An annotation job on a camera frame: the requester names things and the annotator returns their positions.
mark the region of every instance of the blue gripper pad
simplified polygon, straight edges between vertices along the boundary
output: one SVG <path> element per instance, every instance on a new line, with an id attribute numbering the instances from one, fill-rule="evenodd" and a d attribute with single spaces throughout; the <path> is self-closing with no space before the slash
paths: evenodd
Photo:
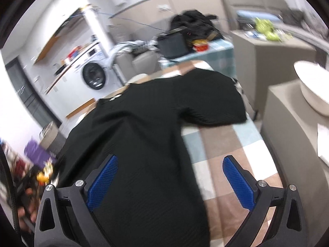
<path id="1" fill-rule="evenodd" d="M 228 157 L 223 160 L 223 171 L 242 207 L 251 211 L 255 206 L 254 193 Z"/>
<path id="2" fill-rule="evenodd" d="M 117 170 L 118 158 L 112 156 L 88 190 L 87 207 L 91 212 L 101 204 Z"/>

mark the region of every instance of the washing machine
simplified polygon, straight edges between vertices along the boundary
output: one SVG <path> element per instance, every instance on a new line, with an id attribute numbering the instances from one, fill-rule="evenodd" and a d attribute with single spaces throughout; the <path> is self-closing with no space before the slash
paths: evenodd
<path id="1" fill-rule="evenodd" d="M 109 67 L 109 58 L 95 44 L 82 54 L 70 68 L 70 86 L 79 93 L 79 100 L 98 100 L 123 86 L 118 72 Z"/>

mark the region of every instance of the washing machine door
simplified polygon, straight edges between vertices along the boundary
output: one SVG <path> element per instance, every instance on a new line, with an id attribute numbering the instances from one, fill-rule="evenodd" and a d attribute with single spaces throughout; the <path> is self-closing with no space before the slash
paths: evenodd
<path id="1" fill-rule="evenodd" d="M 104 69 L 95 62 L 89 62 L 82 69 L 82 77 L 85 83 L 94 90 L 101 90 L 106 83 Z"/>

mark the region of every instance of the blue pillow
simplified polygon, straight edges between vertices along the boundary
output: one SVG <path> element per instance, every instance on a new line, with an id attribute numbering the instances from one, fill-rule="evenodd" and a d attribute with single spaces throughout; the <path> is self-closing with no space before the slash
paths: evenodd
<path id="1" fill-rule="evenodd" d="M 271 22 L 282 22 L 277 16 L 266 13 L 266 12 L 256 12 L 256 11 L 247 11 L 247 10 L 238 10 L 237 12 L 239 19 L 244 20 L 255 20 L 255 18 L 259 19 L 268 19 Z"/>

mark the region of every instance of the bed headboard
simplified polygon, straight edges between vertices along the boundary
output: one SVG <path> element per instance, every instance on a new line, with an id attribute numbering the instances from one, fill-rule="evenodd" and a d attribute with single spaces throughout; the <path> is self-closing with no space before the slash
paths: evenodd
<path id="1" fill-rule="evenodd" d="M 250 10 L 280 15 L 289 9 L 285 0 L 222 0 L 230 30 L 238 29 L 237 10 Z"/>

